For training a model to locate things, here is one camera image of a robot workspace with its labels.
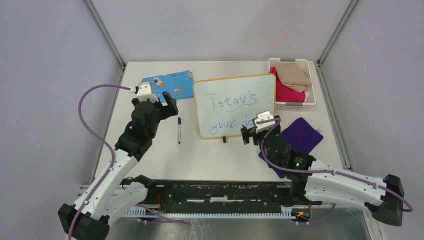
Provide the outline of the white whiteboard marker pen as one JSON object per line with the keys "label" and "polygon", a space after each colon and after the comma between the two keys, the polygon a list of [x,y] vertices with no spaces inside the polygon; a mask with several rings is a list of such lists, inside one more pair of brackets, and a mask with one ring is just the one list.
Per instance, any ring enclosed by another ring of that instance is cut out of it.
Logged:
{"label": "white whiteboard marker pen", "polygon": [[181,144],[181,123],[177,125],[177,142]]}

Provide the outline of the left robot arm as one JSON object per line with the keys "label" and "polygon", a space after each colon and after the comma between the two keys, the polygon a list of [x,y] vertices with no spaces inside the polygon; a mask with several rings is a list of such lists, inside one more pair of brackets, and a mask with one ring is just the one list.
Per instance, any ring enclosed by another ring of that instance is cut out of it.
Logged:
{"label": "left robot arm", "polygon": [[112,225],[137,203],[153,203],[157,190],[133,181],[114,195],[124,177],[136,166],[153,144],[160,121],[178,114],[177,101],[165,91],[166,101],[139,93],[132,100],[131,121],[111,151],[111,159],[100,175],[73,204],[64,203],[58,216],[69,240],[104,240]]}

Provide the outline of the yellow framed whiteboard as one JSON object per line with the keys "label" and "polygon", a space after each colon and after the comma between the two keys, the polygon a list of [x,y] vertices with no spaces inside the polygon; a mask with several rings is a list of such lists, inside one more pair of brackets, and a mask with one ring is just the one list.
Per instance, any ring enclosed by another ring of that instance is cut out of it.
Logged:
{"label": "yellow framed whiteboard", "polygon": [[272,73],[195,81],[193,94],[199,135],[233,137],[253,127],[258,114],[276,110],[276,77]]}

